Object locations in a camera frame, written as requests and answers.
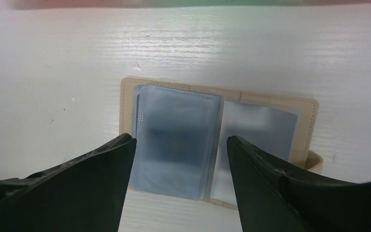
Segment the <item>left red bin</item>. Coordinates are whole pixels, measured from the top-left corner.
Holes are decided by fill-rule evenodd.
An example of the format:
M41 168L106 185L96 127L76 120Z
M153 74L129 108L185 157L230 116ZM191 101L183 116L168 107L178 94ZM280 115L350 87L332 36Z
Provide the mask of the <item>left red bin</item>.
M57 8L147 8L146 0L12 0L13 10L42 10Z

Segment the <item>green middle bin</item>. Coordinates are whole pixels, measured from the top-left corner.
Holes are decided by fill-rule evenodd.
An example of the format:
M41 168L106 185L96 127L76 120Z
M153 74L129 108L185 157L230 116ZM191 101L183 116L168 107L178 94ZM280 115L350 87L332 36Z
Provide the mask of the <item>green middle bin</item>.
M272 5L272 0L130 0L136 8L170 8L194 6L256 6Z

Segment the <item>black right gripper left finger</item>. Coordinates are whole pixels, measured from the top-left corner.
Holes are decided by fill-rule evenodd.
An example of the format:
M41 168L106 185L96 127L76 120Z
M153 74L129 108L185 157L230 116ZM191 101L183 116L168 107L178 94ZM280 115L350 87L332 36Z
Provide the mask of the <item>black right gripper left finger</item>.
M101 147L26 178L0 180L0 232L116 232L136 139Z

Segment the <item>beige card holder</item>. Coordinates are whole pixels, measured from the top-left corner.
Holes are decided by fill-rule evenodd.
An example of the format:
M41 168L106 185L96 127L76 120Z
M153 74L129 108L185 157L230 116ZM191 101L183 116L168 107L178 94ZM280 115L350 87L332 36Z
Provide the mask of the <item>beige card holder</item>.
M315 173L323 159L310 142L317 100L126 77L119 130L137 139L129 187L237 208L227 139Z

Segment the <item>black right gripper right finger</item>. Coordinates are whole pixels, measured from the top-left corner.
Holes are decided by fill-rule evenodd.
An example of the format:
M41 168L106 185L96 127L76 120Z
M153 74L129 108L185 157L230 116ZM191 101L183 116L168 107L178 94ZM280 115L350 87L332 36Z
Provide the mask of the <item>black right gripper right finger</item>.
M307 171L240 136L227 152L243 231L371 232L371 182Z

